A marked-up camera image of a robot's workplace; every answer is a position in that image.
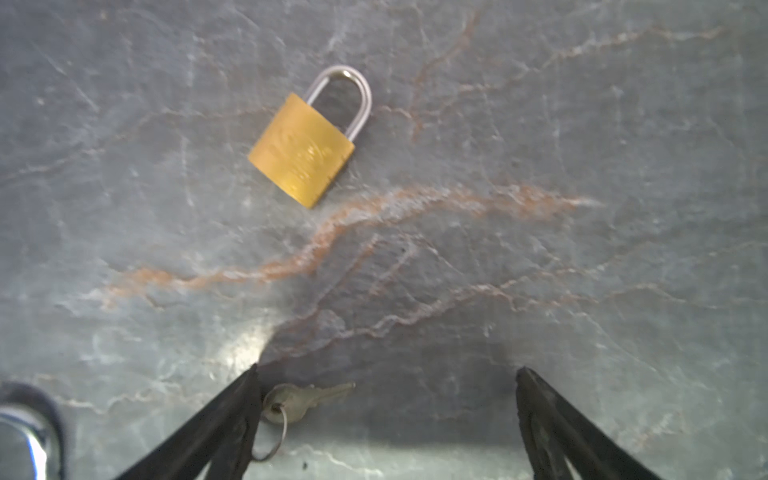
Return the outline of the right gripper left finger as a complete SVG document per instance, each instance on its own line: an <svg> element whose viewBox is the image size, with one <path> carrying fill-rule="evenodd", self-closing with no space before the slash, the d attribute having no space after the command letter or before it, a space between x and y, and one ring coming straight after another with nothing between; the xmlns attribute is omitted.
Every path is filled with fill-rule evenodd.
<svg viewBox="0 0 768 480"><path fill-rule="evenodd" d="M258 366L252 365L121 479L241 479L252 461L262 413Z"/></svg>

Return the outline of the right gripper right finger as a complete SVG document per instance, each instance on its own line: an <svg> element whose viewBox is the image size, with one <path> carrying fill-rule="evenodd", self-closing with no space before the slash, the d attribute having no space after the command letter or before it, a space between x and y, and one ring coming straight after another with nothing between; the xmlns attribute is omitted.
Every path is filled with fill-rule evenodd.
<svg viewBox="0 0 768 480"><path fill-rule="evenodd" d="M654 479L537 372L516 372L521 437L535 479Z"/></svg>

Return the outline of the small silver key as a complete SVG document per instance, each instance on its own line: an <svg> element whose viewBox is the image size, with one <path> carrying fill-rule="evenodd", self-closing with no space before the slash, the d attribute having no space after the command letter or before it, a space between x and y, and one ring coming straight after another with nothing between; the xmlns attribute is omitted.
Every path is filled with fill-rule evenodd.
<svg viewBox="0 0 768 480"><path fill-rule="evenodd" d="M267 421L282 427L281 436L266 455L259 457L251 453L251 460L266 462L272 459L286 439L289 424L298 422L310 409L318 405L345 397L355 387L354 381L331 387L297 386L291 383L276 385L262 401L262 416Z"/></svg>

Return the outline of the blue padlock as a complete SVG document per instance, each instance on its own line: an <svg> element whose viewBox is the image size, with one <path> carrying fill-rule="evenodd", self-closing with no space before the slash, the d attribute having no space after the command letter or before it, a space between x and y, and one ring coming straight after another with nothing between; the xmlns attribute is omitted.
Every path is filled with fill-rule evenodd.
<svg viewBox="0 0 768 480"><path fill-rule="evenodd" d="M1 477L64 479L65 433L55 402L19 382L1 384Z"/></svg>

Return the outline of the brass padlock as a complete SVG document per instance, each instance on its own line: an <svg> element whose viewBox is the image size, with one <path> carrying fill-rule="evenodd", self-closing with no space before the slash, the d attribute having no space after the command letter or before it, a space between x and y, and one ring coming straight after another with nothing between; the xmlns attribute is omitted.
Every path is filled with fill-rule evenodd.
<svg viewBox="0 0 768 480"><path fill-rule="evenodd" d="M354 84L359 109L346 130L336 128L313 107L313 102L335 78ZM313 208L345 166L354 140L372 111L367 79L348 65L333 65L315 78L302 97L292 93L248 154L251 164L293 200Z"/></svg>

